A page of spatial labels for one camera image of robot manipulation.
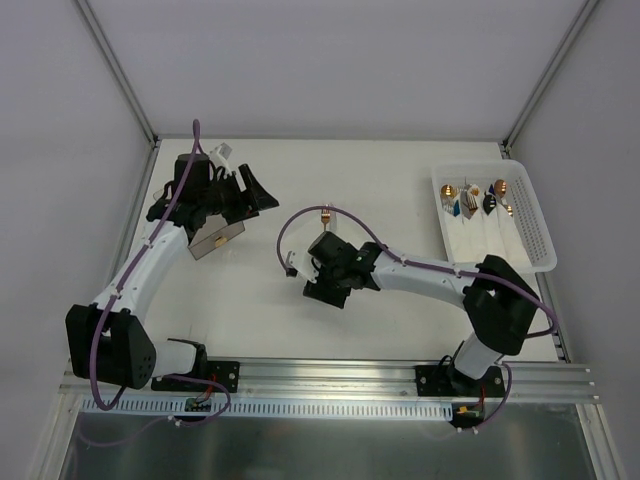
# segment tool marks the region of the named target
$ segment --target small object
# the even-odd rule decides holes
[[[314,263],[313,257],[309,255],[309,252],[305,252],[304,250],[297,253],[290,251],[287,254],[285,263],[287,268],[291,269],[289,275],[293,276],[293,272],[295,272],[296,275],[300,274],[300,276],[308,282],[317,282],[320,268],[316,268],[317,265]]]
[[[496,197],[491,193],[486,193],[484,200],[482,200],[482,209],[484,210],[484,213],[489,215],[493,209],[496,208],[496,205]]]
[[[469,208],[469,192],[467,190],[463,190],[460,194],[460,198],[464,199],[460,202],[460,211],[462,212],[463,217],[469,220],[473,216],[473,213],[471,213],[471,209]]]
[[[196,364],[201,365],[203,370],[202,375],[194,375],[191,372],[187,374],[189,377],[199,378],[202,380],[209,380],[212,372],[216,372],[216,382],[221,384],[230,393],[238,392],[238,382],[240,380],[241,368],[239,362],[221,361],[221,360],[207,360],[206,349],[204,345],[198,350],[196,354]],[[236,378],[231,380],[229,374],[234,373]],[[182,382],[180,380],[174,380],[172,378],[162,377],[160,381],[153,380],[151,383],[151,390],[155,392],[194,392],[198,395],[202,394],[202,385],[199,383]],[[220,391],[215,387],[212,387],[211,393]]]
[[[442,203],[442,210],[449,215],[453,215],[453,203],[451,203],[449,197],[442,197],[440,202]]]
[[[231,174],[231,167],[229,166],[229,157],[231,156],[231,147],[226,143],[221,143],[213,151],[209,152],[210,158],[215,158],[224,167],[223,178]]]
[[[320,211],[320,221],[322,222],[323,230],[326,232],[327,225],[329,225],[329,222],[331,222],[331,211],[326,208],[323,208]]]
[[[507,182],[504,180],[496,180],[496,183],[494,183],[493,186],[495,187],[495,194],[500,198],[507,194]]]
[[[227,237],[218,237],[216,238],[214,245],[216,248],[220,248],[222,245],[224,245],[227,242],[228,242]]]
[[[187,398],[184,405],[185,412],[210,412],[211,411],[211,399],[198,401],[197,398]]]
[[[440,189],[440,196],[442,197],[448,197],[453,199],[457,194],[458,194],[458,191],[449,184],[443,185],[442,188]]]
[[[474,213],[476,213],[476,210],[478,210],[478,203],[476,202],[476,195],[477,193],[473,193],[474,190],[478,190],[477,188],[475,189],[471,189],[471,190],[467,190],[467,207],[469,208],[469,213],[471,216],[473,216]]]

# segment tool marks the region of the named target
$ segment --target white clip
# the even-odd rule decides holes
[[[231,147],[226,143],[222,143],[218,145],[212,152],[209,152],[209,156],[218,160],[222,164],[225,169],[225,176],[231,174],[231,167],[229,166],[229,155],[231,154]]]

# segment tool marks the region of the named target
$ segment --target white wall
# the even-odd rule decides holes
[[[558,253],[576,361],[594,366],[629,478],[640,478],[640,3],[607,0],[516,143]]]
[[[69,0],[0,14],[0,476],[24,478],[147,146]]]
[[[502,140],[584,0],[92,0],[151,123]]]

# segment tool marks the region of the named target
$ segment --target black mounting plate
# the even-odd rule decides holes
[[[436,378],[437,365],[416,365],[414,370],[419,397],[460,397],[449,382],[442,381],[442,377]],[[446,369],[440,367],[439,370],[444,374]],[[504,379],[500,367],[489,367],[465,397],[480,397],[483,386],[486,398],[504,397]]]
[[[206,379],[210,379],[212,375],[215,375],[215,381],[226,387],[229,393],[236,393],[238,391],[238,382],[240,380],[240,362],[220,362],[220,361],[208,361],[207,362],[207,376]],[[151,382],[151,390],[156,392],[194,392],[202,393],[207,389],[206,385],[201,383],[181,382],[179,380],[172,380],[170,378],[162,378],[162,380],[156,380],[155,378]]]

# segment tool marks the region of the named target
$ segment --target metal frame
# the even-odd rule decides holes
[[[143,135],[147,139],[147,141],[155,145],[157,136],[147,118],[146,113],[144,112],[142,105],[138,101],[138,97],[136,96],[129,80],[127,79],[122,66],[120,65],[120,61],[118,57],[116,57],[111,44],[109,43],[109,39],[107,38],[100,22],[98,21],[98,17],[96,17],[93,8],[89,4],[88,0],[73,0],[74,5],[76,6],[80,17],[84,21],[87,30],[91,34],[100,55],[104,59],[107,68],[113,75],[114,80],[116,81],[116,85],[118,89],[124,96],[131,113],[136,119],[136,122],[140,126]]]
[[[121,236],[110,273],[115,273],[126,259],[137,218],[142,209],[146,190],[151,179],[159,150],[158,136],[145,114],[113,48],[111,47],[89,0],[73,0],[77,10],[91,34],[96,47],[113,75],[128,107],[134,115],[152,150],[146,160],[138,190],[128,212],[127,224]],[[592,17],[600,0],[585,0],[572,21],[559,46],[536,83],[534,90],[523,106],[509,135],[501,145],[504,157],[524,128],[542,96],[548,89],[568,52]],[[553,288],[547,275],[537,275],[543,300],[557,311]],[[570,352],[561,333],[557,336],[559,358],[570,361]],[[241,381],[236,399],[245,405],[258,405],[268,400],[273,405],[309,404],[321,400],[327,402],[351,402],[365,405],[411,404],[422,402],[447,402],[453,399],[418,398],[415,392],[414,371],[416,364],[435,362],[410,361],[342,361],[342,360],[283,360],[283,359],[237,359],[242,363]],[[626,478],[622,464],[616,454],[600,405],[595,383],[588,366],[571,363],[513,363],[513,387],[510,402],[515,403],[563,403],[576,405],[583,433],[599,479]],[[108,396],[115,387],[103,386]],[[57,478],[62,470],[69,447],[75,419],[83,408],[87,408],[89,387],[86,381],[74,377],[67,368],[57,401],[43,434],[43,442],[36,454],[30,478]],[[168,395],[143,389],[127,395],[129,400],[150,398],[184,399],[188,394]],[[154,404],[148,413],[173,412],[158,408]]]
[[[520,132],[522,132],[522,129],[524,128],[527,121],[529,120],[529,117],[542,99],[542,96],[547,91],[547,88],[551,84],[552,80],[558,74],[558,71],[564,64],[568,53],[571,51],[577,38],[584,30],[584,27],[586,26],[589,19],[596,11],[596,8],[600,4],[600,1],[601,0],[585,0],[577,15],[571,22],[571,25],[569,25],[569,28],[562,37],[562,40],[560,40],[560,43],[556,47],[555,52],[549,60],[549,63],[547,63],[547,66],[542,72],[542,75],[536,82],[535,87],[533,87],[533,91],[529,95],[529,98],[527,98],[524,107],[522,107],[518,118],[513,124],[513,127],[511,127],[509,135],[507,135],[507,138],[504,141],[507,154],[510,153],[513,144],[518,138],[518,135],[520,135]]]

